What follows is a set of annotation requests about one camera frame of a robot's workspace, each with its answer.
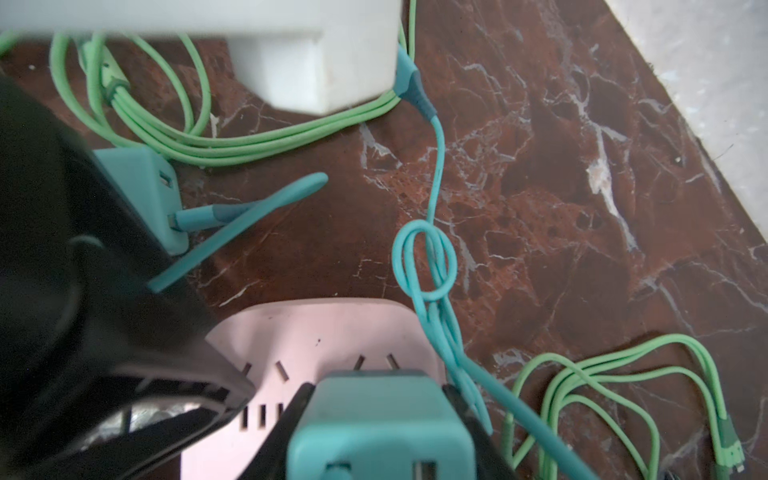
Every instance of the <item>green cable bundle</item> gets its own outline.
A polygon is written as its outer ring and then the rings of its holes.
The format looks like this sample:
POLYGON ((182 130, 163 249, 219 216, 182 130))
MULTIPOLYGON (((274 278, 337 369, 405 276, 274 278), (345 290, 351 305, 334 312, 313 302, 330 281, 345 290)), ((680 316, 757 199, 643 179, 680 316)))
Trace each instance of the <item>green cable bundle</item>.
MULTIPOLYGON (((415 55, 415 10, 416 0, 412 0, 409 8, 407 45, 411 58, 415 55)), ((394 92, 388 91, 377 99, 358 107, 290 127, 245 137, 202 137, 200 135, 210 116, 210 84, 200 53, 187 35, 179 35, 179 37, 192 57, 192 62, 200 78, 202 106, 196 121, 187 92, 173 68, 145 40, 137 36, 129 36, 139 48, 157 62, 177 92, 184 112, 184 129, 182 131, 165 124, 131 97, 128 90, 130 85, 117 62, 104 46, 106 38, 101 33, 93 34, 90 40, 78 42, 81 67, 83 67, 86 76, 88 105, 93 115, 91 116, 80 105, 69 85, 65 69, 65 55, 71 38, 61 33, 54 35, 51 43, 51 76, 56 90, 67 107, 81 122, 115 146, 134 147, 140 144, 121 137, 112 130, 104 115, 105 104, 115 110, 120 119, 141 141, 158 153, 201 167, 224 167, 271 157, 310 144, 343 128, 377 118, 392 110, 400 101, 394 92)), ((399 40, 400 44, 405 47, 406 35, 402 26, 399 40)))
MULTIPOLYGON (((516 396, 520 396, 520 391, 522 391, 525 380, 531 375, 534 369, 545 362, 556 362, 565 367, 550 382, 541 406, 541 419, 549 424, 549 427, 554 433, 557 433, 558 431, 558 418, 562 409, 572 403, 581 403, 594 410, 595 413, 597 413, 600 418, 611 427, 629 451, 632 459, 637 464, 637 469, 640 470, 643 475, 643 478, 645 480, 656 480, 658 476, 660 453, 659 429, 656 427, 656 423, 650 415, 636 403, 605 388, 603 384, 643 382, 645 380, 678 373, 685 375, 694 381, 696 386, 699 387, 707 405, 710 431, 712 433, 712 446, 715 454, 715 473, 718 480, 728 478, 734 467, 738 471, 743 469, 744 452, 741 447, 741 442, 737 437, 736 430, 733 428, 733 423, 728 416, 728 411, 726 410, 723 390, 720 388, 720 377, 717 375, 717 368, 712 360, 712 356, 697 340, 680 334, 664 335, 630 349, 596 356, 578 363, 574 363, 555 353, 544 353, 533 358, 520 372, 512 389, 512 392, 516 396), (680 343, 688 347, 701 365, 704 379, 701 379, 696 373, 679 366, 667 366, 648 372, 630 375, 603 374, 609 370, 629 365, 655 349, 671 343, 680 343), (650 429, 651 441, 650 459, 648 463, 645 463, 640 453, 637 451, 637 448, 621 430, 621 427, 602 407, 585 396, 572 393, 574 389, 583 385, 589 385, 595 391, 608 397, 614 402, 628 407, 647 423, 648 428, 650 429)), ((521 445, 521 448, 513 455, 512 440, 514 437, 514 428, 515 419, 511 414, 507 414, 502 430, 502 454, 506 457, 512 468, 517 468, 523 458, 531 451, 535 439, 531 436, 527 437, 521 445)), ((542 480, 556 480, 558 477, 557 464, 548 457, 543 449, 539 449, 538 452, 538 477, 542 480)))

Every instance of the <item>red marble countertop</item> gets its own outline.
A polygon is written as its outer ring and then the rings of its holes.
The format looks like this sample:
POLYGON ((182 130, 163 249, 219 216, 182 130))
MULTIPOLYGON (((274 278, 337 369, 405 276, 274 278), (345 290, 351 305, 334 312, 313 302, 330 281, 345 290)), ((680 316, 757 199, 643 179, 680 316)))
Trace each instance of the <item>red marble countertop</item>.
MULTIPOLYGON (((662 333, 692 335, 717 362, 744 442, 747 470, 738 478, 768 478, 768 247, 652 65, 601 0, 423 0, 418 15, 416 61, 448 142, 437 224, 459 256, 451 299, 468 354, 511 385, 539 353, 583 359, 662 333)), ((181 44, 155 45, 199 103, 181 44)), ((238 84, 222 41, 197 45, 219 136, 303 119, 275 112, 238 84)), ((180 104, 151 61, 126 43, 111 50, 136 99, 179 124, 180 104)), ((0 65, 91 146, 109 146, 56 95, 47 52, 43 43, 19 45, 0 65)), ((74 55, 69 60, 84 99, 82 74, 74 55)), ((398 229, 425 216, 434 160, 432 129, 400 104, 273 159, 216 170, 175 164, 187 207, 257 200, 315 171, 330 177, 189 280, 221 319, 256 303, 309 297, 409 305, 389 254, 398 229)), ((423 256, 419 262, 426 270, 423 256)), ((681 348, 667 347, 638 368, 669 364, 694 367, 681 348)), ((524 397, 536 403, 553 372, 534 375, 524 397)), ((662 470, 709 478, 709 430, 692 383, 671 376, 612 388, 656 419, 662 470)), ((601 403, 647 457, 645 424, 601 403)), ((502 412, 489 405, 498 431, 502 412)), ((639 478, 618 439, 585 408, 568 408, 561 434, 602 478, 639 478)))

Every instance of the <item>white floor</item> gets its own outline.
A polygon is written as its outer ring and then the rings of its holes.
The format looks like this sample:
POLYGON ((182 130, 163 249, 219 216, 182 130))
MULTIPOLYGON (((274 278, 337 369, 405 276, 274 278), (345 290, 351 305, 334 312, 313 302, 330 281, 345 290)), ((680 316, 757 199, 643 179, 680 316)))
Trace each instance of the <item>white floor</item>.
POLYGON ((768 237, 768 2, 606 2, 768 237))

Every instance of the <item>power socket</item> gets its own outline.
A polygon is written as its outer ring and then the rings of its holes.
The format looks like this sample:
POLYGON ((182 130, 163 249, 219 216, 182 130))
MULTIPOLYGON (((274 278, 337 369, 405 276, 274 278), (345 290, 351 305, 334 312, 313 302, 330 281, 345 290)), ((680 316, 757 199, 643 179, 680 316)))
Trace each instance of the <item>power socket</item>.
POLYGON ((149 147, 94 151, 113 187, 136 210, 147 230, 170 255, 189 249, 189 235, 170 227, 168 216, 182 210, 179 182, 172 166, 149 147))
POLYGON ((329 372, 419 369, 445 384, 445 367, 416 314, 388 300, 252 306, 219 323, 207 340, 246 373, 257 393, 229 425, 182 453, 182 480, 239 477, 298 388, 329 372))

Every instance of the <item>white plastic object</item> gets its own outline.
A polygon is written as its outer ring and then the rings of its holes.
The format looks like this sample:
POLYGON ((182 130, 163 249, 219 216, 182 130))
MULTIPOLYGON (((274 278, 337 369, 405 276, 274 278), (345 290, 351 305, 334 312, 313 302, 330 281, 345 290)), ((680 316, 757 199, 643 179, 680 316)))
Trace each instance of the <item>white plastic object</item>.
POLYGON ((333 370, 420 369, 445 384, 445 367, 416 314, 389 300, 252 306, 217 325, 207 340, 248 371, 257 393, 247 411, 184 450, 182 480, 237 478, 298 388, 304 382, 317 384, 333 370))
POLYGON ((251 91, 324 115, 392 87, 400 9, 401 0, 0 0, 0 31, 225 36, 251 91))

